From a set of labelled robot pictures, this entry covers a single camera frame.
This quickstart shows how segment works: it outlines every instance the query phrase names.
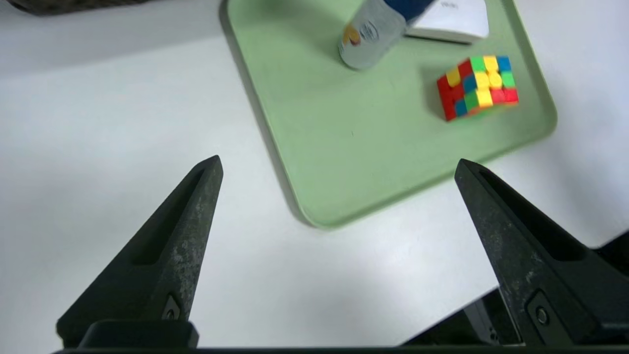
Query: light green plastic tray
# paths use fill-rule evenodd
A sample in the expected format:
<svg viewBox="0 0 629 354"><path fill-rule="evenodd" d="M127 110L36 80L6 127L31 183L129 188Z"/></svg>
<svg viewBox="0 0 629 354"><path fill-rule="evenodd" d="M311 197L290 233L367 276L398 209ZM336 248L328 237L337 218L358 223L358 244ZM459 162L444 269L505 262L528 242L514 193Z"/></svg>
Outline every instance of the light green plastic tray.
<svg viewBox="0 0 629 354"><path fill-rule="evenodd" d="M303 215L338 227L549 135L557 112L513 0L487 0L474 45L406 38L375 67L338 56L361 0L230 0L228 16ZM520 105L442 119L437 79L471 55L508 55Z"/></svg>

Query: table surface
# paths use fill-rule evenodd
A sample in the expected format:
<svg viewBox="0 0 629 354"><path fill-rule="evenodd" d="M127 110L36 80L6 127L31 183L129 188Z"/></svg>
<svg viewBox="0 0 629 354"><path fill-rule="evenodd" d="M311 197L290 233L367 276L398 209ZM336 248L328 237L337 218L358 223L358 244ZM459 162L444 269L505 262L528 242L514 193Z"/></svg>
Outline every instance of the table surface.
<svg viewBox="0 0 629 354"><path fill-rule="evenodd" d="M488 166L599 246L629 227L629 3L517 5L559 125ZM1 352L59 349L57 318L215 154L200 345L396 345L497 285L452 180L339 230L303 223L233 45L214 0L0 4Z"/></svg>

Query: black object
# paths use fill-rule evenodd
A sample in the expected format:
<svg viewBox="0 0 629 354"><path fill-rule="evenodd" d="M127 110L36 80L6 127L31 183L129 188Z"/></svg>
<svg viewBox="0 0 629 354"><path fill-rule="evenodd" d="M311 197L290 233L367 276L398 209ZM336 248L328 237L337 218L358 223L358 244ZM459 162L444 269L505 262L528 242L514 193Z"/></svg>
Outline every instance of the black object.
<svg viewBox="0 0 629 354"><path fill-rule="evenodd" d="M627 343L629 280L619 269L485 167L461 160L455 180L526 345Z"/></svg>
<svg viewBox="0 0 629 354"><path fill-rule="evenodd" d="M622 273L628 264L627 236L591 251L495 174L466 160L459 162L455 179L500 282L499 291L414 338L407 343L411 346L194 349L198 335L186 320L222 175L218 156L192 169L59 320L57 331L66 347L60 353L629 351L626 345L573 346L628 342L629 282ZM498 346L522 341L526 346Z"/></svg>
<svg viewBox="0 0 629 354"><path fill-rule="evenodd" d="M187 174L59 319L64 347L98 321L187 321L222 180L218 156Z"/></svg>
<svg viewBox="0 0 629 354"><path fill-rule="evenodd" d="M16 8L38 16L71 13L111 6L145 3L148 0L8 0Z"/></svg>

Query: screw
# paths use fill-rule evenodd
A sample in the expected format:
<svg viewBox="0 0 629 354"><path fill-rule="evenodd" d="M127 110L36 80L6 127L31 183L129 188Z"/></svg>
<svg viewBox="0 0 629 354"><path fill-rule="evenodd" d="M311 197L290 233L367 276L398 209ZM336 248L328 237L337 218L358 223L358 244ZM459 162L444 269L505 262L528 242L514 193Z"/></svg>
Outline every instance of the screw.
<svg viewBox="0 0 629 354"><path fill-rule="evenodd" d="M546 309L540 306L535 311L535 314L537 315L537 321L540 324L542 324L543 326L548 326L548 322L550 321L550 319L548 318L548 312L546 312Z"/></svg>

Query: rubik's cube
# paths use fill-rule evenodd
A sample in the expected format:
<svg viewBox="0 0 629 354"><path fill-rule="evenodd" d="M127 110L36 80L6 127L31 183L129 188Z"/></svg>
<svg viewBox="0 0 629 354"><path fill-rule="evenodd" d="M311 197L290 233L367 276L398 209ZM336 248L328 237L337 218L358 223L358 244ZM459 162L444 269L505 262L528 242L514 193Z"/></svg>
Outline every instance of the rubik's cube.
<svg viewBox="0 0 629 354"><path fill-rule="evenodd" d="M509 57L470 57L437 81L446 121L517 105Z"/></svg>

